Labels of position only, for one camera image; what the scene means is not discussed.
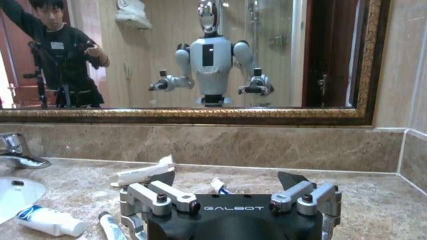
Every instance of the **screw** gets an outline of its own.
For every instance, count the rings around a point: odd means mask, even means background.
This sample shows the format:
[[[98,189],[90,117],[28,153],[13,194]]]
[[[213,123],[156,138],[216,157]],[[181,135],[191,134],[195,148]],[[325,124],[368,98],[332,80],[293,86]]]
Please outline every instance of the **screw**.
[[[280,211],[280,207],[277,206],[277,204],[275,202],[271,202],[268,204],[268,209],[273,214],[277,214]]]
[[[305,203],[312,203],[313,202],[313,196],[311,194],[305,194],[303,197],[301,197],[301,200],[305,202]]]
[[[162,203],[165,203],[168,201],[168,196],[165,195],[165,194],[162,194],[162,193],[158,193],[157,194],[157,203],[158,204],[162,204]]]
[[[200,211],[200,208],[201,208],[201,205],[197,201],[193,201],[189,205],[189,214],[196,214],[199,213]]]

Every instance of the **hand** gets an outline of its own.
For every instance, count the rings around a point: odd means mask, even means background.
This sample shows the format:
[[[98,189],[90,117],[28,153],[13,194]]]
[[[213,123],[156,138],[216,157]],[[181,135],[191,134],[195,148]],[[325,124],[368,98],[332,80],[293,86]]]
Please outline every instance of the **hand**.
[[[96,44],[93,44],[93,47],[89,47],[85,51],[84,54],[89,55],[93,58],[97,58],[101,54],[102,54],[102,49],[100,46],[97,46]]]

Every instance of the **name tag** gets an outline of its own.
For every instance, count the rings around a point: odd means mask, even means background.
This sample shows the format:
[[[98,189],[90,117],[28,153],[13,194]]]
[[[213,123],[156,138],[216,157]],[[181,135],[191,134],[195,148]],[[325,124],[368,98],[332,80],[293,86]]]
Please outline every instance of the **name tag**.
[[[62,42],[57,42],[57,41],[52,41],[50,42],[50,47],[53,50],[64,50],[64,43]]]

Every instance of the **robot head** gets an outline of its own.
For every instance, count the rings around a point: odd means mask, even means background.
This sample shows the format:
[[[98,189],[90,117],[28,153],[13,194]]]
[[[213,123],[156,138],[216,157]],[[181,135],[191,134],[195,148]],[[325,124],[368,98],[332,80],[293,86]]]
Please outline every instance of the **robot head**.
[[[219,30],[219,12],[213,0],[200,0],[199,19],[204,33],[216,33]]]

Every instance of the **marble backsplash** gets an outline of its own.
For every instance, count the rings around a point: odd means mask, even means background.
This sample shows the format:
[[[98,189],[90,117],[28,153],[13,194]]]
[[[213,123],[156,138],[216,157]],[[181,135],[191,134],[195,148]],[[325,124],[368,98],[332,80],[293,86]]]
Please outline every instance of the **marble backsplash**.
[[[0,124],[44,157],[396,172],[403,131],[363,128]]]
[[[400,174],[427,192],[427,136],[408,130],[404,141]]]

